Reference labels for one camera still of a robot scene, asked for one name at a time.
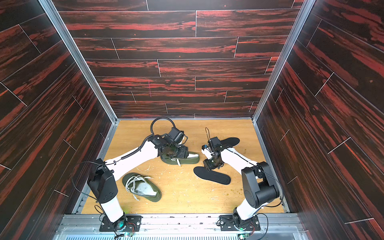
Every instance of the shoe insole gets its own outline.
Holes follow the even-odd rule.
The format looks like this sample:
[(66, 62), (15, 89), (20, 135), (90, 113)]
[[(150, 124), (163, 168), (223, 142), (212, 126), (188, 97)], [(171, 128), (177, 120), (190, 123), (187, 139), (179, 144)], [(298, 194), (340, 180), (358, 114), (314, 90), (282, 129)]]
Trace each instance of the shoe insole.
[(205, 167), (195, 167), (193, 172), (196, 174), (196, 176), (204, 180), (213, 181), (224, 185), (231, 183), (230, 176), (221, 172), (215, 172), (213, 170), (208, 171)]
[(240, 143), (240, 139), (238, 139), (237, 137), (229, 137), (229, 138), (226, 138), (224, 140), (220, 140), (220, 143), (222, 145), (228, 144), (228, 145), (234, 147)]

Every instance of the dark red wood panel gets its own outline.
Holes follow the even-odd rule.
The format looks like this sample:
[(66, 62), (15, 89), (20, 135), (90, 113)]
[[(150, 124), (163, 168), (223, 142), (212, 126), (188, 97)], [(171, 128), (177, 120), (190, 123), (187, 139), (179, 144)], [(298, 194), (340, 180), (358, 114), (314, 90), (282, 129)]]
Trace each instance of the dark red wood panel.
[(195, 11), (60, 12), (74, 38), (170, 38), (195, 36)]
[(0, 81), (6, 79), (39, 54), (39, 51), (19, 25), (0, 32)]
[(269, 58), (159, 60), (161, 76), (264, 74)]
[(303, 3), (304, 3), (304, 0), (294, 0), (292, 8), (301, 8)]
[(293, 46), (287, 62), (314, 95), (333, 73), (299, 41)]
[(119, 118), (158, 118), (158, 117), (167, 117), (167, 118), (194, 118), (195, 114), (151, 114), (151, 113), (127, 113), (119, 114)]
[(0, 31), (43, 13), (44, 10), (37, 0), (3, 0), (0, 6)]
[(384, 53), (322, 21), (308, 49), (374, 106), (384, 111)]
[(349, 137), (298, 78), (288, 63), (285, 63), (279, 78), (284, 87), (284, 93), (289, 96), (326, 152), (334, 149)]
[(301, 29), (299, 36), (297, 37), (297, 40), (300, 41), (300, 43), (302, 43), (304, 46), (307, 46), (314, 32), (316, 31), (317, 26), (319, 26), (320, 21), (321, 18), (311, 12), (305, 21), (304, 26)]
[(381, 1), (321, 0), (313, 13), (344, 31), (384, 50), (384, 5)]
[(293, 0), (147, 0), (150, 11), (164, 10), (238, 10), (238, 9), (265, 9), (265, 8), (291, 8)]
[(101, 107), (97, 98), (94, 98), (89, 106), (73, 118), (73, 127), (65, 136), (65, 140), (75, 149), (81, 144)]
[(119, 59), (111, 38), (74, 38), (84, 58)]
[(46, 14), (21, 23), (20, 26), (41, 53), (61, 40)]
[(316, 98), (384, 171), (384, 114), (336, 75), (331, 76)]
[(346, 224), (346, 227), (355, 233), (357, 239), (384, 239), (384, 231), (375, 219)]
[(196, 113), (195, 118), (250, 118), (252, 113)]
[(225, 102), (252, 102), (259, 101), (264, 89), (227, 91)]
[(265, 70), (265, 74), (271, 74), (272, 73), (278, 59), (279, 59), (279, 57), (271, 57), (270, 62), (268, 64), (268, 67)]
[(329, 155), (352, 189), (360, 195), (372, 217), (384, 227), (384, 209), (381, 204), (384, 199), (383, 172), (352, 139)]
[(58, 11), (147, 11), (145, 0), (53, 0)]
[(23, 202), (0, 234), (3, 239), (27, 239), (44, 207), (49, 202), (53, 188), (60, 179), (75, 150), (62, 141), (40, 176), (25, 196)]
[(7, 222), (15, 214), (36, 179), (63, 142), (65, 135), (73, 126), (73, 118), (81, 111), (82, 109), (74, 99), (67, 102), (24, 156), (18, 159), (16, 166), (3, 180), (0, 185), (0, 206), (4, 211), (0, 220), (0, 230), (4, 229)]
[(0, 84), (0, 132), (10, 124), (26, 106)]
[(90, 60), (86, 62), (95, 76), (158, 77), (156, 60)]
[[(353, 192), (326, 151), (323, 150), (322, 142), (319, 143), (314, 137), (305, 120), (288, 98), (286, 91), (283, 91), (276, 104), (287, 121), (300, 152), (307, 160), (300, 164), (305, 174), (300, 175), (298, 172), (297, 174), (299, 177), (306, 178), (302, 180), (305, 186), (310, 186), (307, 188), (307, 194), (312, 196), (308, 197), (314, 203), (319, 217), (328, 221), (329, 231), (344, 235), (345, 233), (337, 228), (339, 221), (351, 222), (370, 218), (371, 215), (361, 203), (359, 195)], [(324, 181), (323, 179), (332, 179), (332, 181)]]
[(194, 91), (194, 77), (96, 77), (101, 89), (113, 91)]
[(124, 103), (119, 101), (109, 101), (111, 107), (115, 111), (116, 115), (130, 113), (150, 113), (150, 114), (163, 114), (167, 113), (167, 108), (164, 103)]
[(270, 75), (196, 77), (197, 91), (264, 89)]
[(13, 168), (34, 142), (36, 136), (72, 98), (73, 92), (83, 83), (77, 65), (72, 65), (54, 84), (0, 134), (0, 164)]
[(3, 84), (29, 105), (73, 62), (71, 54), (60, 41), (4, 80)]
[(67, 196), (53, 192), (27, 239), (52, 239), (63, 219), (64, 208), (68, 201)]
[(279, 56), (288, 36), (239, 37), (235, 58)]
[(197, 37), (288, 35), (298, 9), (197, 11)]
[(223, 103), (225, 91), (133, 92), (137, 103)]
[(245, 103), (172, 103), (168, 113), (248, 113), (252, 102)]
[(237, 37), (114, 38), (120, 59), (233, 58)]

